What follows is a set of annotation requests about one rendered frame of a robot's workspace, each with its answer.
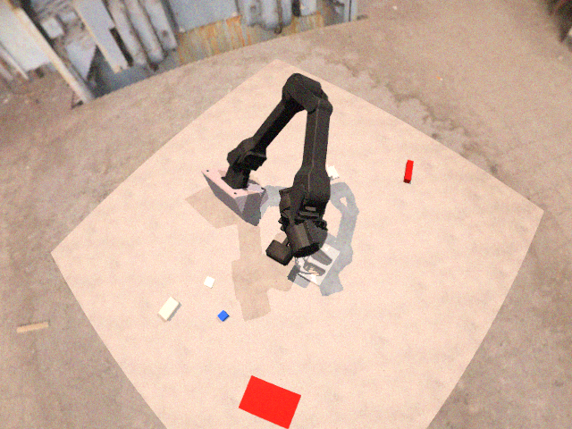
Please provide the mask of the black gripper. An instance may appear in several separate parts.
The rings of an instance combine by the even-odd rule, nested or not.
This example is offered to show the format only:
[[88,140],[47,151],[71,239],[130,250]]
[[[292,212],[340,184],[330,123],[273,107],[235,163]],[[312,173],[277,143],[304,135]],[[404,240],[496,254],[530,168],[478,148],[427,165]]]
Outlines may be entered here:
[[[306,210],[315,211],[315,207],[306,206]],[[287,226],[282,222],[281,217],[278,220],[278,223],[282,224],[280,230],[284,231],[286,234],[285,229]],[[280,243],[277,240],[272,240],[272,242],[266,249],[265,253],[268,257],[270,257],[272,260],[279,263],[280,265],[288,265],[291,259],[293,258],[287,237],[283,243]]]

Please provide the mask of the small blue block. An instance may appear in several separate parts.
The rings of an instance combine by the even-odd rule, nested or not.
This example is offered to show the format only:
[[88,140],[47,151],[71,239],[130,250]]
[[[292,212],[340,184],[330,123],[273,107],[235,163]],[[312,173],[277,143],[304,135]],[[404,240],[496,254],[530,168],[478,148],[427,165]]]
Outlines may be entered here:
[[228,314],[223,310],[223,311],[221,312],[221,314],[218,315],[218,317],[222,320],[222,322],[224,322],[225,319],[226,319],[227,317],[229,317],[229,316],[228,316]]

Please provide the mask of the cream rectangular block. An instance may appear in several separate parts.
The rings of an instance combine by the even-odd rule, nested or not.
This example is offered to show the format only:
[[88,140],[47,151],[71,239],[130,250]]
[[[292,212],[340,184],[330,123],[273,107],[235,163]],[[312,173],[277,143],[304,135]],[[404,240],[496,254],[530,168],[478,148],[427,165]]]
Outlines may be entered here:
[[179,303],[173,297],[170,297],[166,302],[164,302],[164,305],[161,307],[158,313],[166,321],[169,321],[180,305],[181,303]]

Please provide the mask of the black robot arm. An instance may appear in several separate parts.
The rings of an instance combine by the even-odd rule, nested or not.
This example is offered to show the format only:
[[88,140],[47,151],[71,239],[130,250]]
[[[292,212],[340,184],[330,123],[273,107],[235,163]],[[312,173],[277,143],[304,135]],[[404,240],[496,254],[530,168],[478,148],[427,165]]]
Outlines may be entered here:
[[[282,87],[282,100],[258,131],[228,153],[229,167],[221,177],[233,189],[247,188],[250,172],[267,160],[268,145],[302,110],[307,110],[302,165],[292,187],[279,190],[280,215],[295,258],[309,257],[320,250],[329,231],[323,217],[331,197],[325,162],[333,106],[321,83],[300,73],[291,74]],[[315,207],[315,211],[306,210],[306,206]]]

